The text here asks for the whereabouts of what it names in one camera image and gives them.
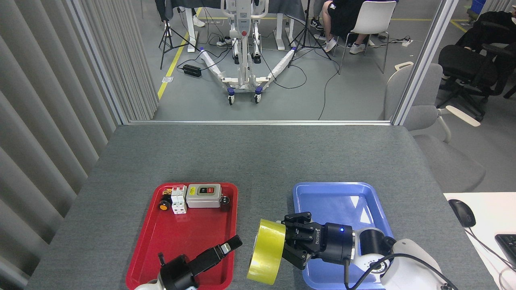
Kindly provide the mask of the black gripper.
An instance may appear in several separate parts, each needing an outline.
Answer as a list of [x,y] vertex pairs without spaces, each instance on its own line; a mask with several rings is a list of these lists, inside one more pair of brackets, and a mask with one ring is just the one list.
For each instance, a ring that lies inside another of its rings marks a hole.
[[319,224],[310,212],[286,215],[281,223],[286,227],[282,258],[300,270],[311,256],[339,265],[355,256],[355,231],[349,225],[324,224],[316,235]]
[[158,280],[164,290],[197,290],[198,283],[194,276],[216,266],[230,252],[242,244],[239,235],[234,235],[225,243],[203,251],[189,264],[186,255],[179,255],[167,263],[165,263],[164,255],[159,255],[161,268]]

